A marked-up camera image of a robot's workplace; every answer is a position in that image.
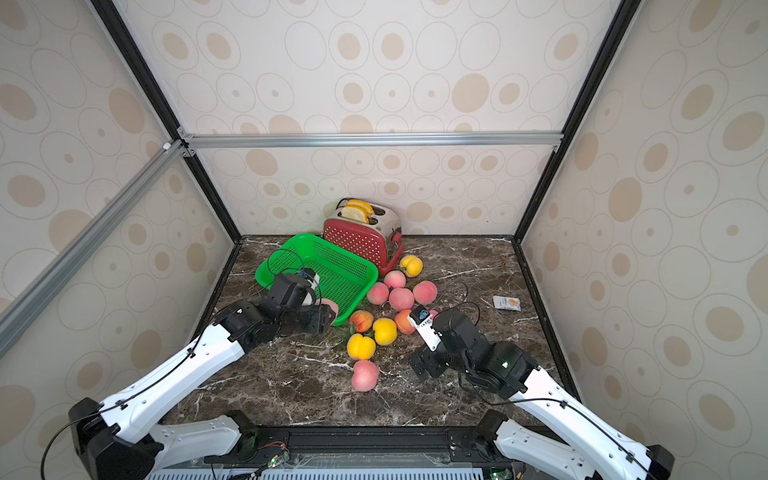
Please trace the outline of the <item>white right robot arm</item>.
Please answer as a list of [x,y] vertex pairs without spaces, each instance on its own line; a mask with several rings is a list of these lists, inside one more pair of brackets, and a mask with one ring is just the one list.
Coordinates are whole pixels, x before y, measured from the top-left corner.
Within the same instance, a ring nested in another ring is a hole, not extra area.
[[452,370],[459,386],[488,403],[478,439],[505,458],[557,479],[667,479],[674,456],[619,430],[564,390],[511,341],[489,341],[457,308],[422,305],[408,322],[425,345],[409,358],[421,380]]

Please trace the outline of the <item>green plastic basket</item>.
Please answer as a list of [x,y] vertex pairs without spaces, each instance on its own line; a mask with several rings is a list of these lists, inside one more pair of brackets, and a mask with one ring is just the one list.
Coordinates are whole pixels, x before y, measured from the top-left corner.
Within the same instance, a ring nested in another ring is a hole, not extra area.
[[277,273],[288,273],[302,267],[314,270],[320,277],[323,299],[336,303],[338,317],[333,325],[340,327],[378,280],[378,270],[371,262],[312,234],[289,239],[273,252],[256,270],[255,280],[269,288]]

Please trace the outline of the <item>pink peach front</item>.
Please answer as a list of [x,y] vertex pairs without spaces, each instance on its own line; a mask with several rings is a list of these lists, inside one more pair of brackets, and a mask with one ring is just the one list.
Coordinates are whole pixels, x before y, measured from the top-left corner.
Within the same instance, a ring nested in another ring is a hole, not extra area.
[[354,390],[367,392],[372,390],[378,382],[379,369],[369,360],[359,360],[353,366],[351,385]]

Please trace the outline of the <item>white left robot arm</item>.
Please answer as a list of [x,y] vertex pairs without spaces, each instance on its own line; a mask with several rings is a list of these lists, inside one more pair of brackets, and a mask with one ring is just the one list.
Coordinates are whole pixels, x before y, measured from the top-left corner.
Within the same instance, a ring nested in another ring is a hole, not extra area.
[[252,459],[258,429],[240,411],[212,420],[163,425],[162,417],[211,376],[278,336],[318,334],[335,320],[320,300],[320,276],[303,268],[280,273],[263,295],[218,312],[201,334],[153,371],[97,402],[69,411],[75,453],[92,479],[144,479],[182,462]]

